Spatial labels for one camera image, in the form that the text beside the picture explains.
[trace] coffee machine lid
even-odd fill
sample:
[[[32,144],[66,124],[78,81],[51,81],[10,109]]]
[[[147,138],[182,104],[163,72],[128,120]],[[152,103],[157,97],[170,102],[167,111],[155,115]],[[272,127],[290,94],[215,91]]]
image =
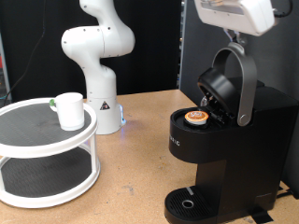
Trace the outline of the coffee machine lid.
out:
[[[224,75],[227,59],[232,53],[237,58],[242,70],[241,95]],[[245,54],[241,45],[234,42],[216,54],[212,68],[209,68],[198,79],[198,86],[203,94],[206,97],[215,97],[226,113],[237,116],[239,126],[246,126],[251,121],[256,83],[255,62]]]

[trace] cup handle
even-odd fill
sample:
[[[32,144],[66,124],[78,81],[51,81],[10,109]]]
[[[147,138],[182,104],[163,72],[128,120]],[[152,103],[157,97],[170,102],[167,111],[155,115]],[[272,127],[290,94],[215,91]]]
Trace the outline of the cup handle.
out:
[[[55,106],[55,100],[54,99],[51,99],[49,101],[49,105],[50,105],[50,108],[52,109],[52,111],[57,112],[57,108]]]

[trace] coffee machine handle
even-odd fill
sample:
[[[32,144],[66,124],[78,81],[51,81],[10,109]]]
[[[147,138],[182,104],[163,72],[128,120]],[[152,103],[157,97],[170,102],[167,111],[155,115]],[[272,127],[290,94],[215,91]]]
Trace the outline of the coffee machine handle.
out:
[[[250,123],[252,117],[252,108],[257,83],[256,64],[250,56],[245,54],[245,50],[241,45],[231,42],[227,48],[221,49],[216,54],[213,62],[213,68],[216,68],[224,74],[226,61],[231,53],[234,54],[240,63],[243,76],[237,123],[239,126],[246,126]]]

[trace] black wall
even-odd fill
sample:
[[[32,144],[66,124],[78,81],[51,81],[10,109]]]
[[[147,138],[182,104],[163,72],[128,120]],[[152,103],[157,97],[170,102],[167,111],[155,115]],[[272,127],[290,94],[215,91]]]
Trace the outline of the black wall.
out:
[[[272,0],[273,7],[287,11],[289,1]],[[187,0],[183,44],[181,90],[196,104],[203,97],[197,87],[198,77],[212,64],[215,54],[228,45],[229,39],[219,27],[203,24],[194,5]],[[299,100],[299,2],[294,0],[290,17],[281,19],[278,26],[260,37],[245,35],[249,43],[246,53],[258,68],[258,79]],[[228,62],[227,77],[240,76],[234,58]],[[292,138],[289,158],[282,179],[299,193],[299,119]]]
[[[175,89],[180,1],[115,0],[114,3],[136,40],[131,54],[101,60],[115,71],[118,94]],[[23,74],[42,34],[43,4],[42,0],[0,0],[0,29],[10,87]],[[67,91],[86,96],[81,69],[61,48],[65,30],[85,25],[97,25],[97,20],[81,10],[78,0],[47,1],[46,34],[26,78],[12,92],[14,102]]]

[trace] drip tray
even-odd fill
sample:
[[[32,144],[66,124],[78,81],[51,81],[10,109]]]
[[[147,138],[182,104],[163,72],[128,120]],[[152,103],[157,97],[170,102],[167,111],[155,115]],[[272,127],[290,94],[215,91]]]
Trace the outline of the drip tray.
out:
[[[6,192],[47,197],[66,192],[92,173],[91,155],[76,147],[61,154],[33,159],[9,159],[1,168]]]
[[[177,189],[165,199],[165,216],[172,224],[215,223],[216,213],[196,186]]]

